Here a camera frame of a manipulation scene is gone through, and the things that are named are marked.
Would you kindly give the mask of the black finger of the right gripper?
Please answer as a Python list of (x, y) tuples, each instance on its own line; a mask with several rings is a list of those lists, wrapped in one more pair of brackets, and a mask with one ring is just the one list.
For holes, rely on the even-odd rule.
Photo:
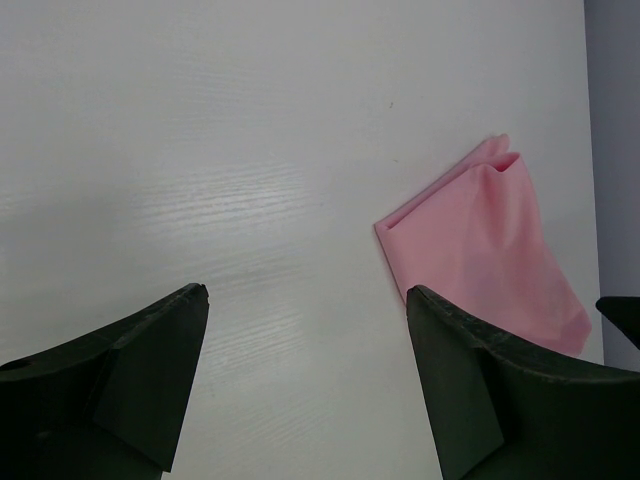
[(596, 302), (597, 310), (636, 347), (640, 346), (640, 298), (605, 296)]

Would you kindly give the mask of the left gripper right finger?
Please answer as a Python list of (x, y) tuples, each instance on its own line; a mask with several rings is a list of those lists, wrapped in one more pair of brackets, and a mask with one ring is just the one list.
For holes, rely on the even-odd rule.
[(538, 346), (432, 290), (407, 321), (446, 479), (635, 479), (639, 376)]

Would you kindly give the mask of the pink t shirt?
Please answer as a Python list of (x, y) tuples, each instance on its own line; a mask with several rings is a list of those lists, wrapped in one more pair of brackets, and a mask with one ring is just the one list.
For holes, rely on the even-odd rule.
[(508, 135), (484, 140), (374, 229), (400, 295), (423, 285), (530, 342), (583, 351), (590, 318), (544, 239)]

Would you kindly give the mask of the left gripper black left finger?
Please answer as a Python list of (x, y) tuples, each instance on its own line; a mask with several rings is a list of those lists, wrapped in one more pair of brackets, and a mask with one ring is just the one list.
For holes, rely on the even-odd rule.
[(159, 479), (171, 471), (206, 332), (191, 283), (1, 367), (4, 479)]

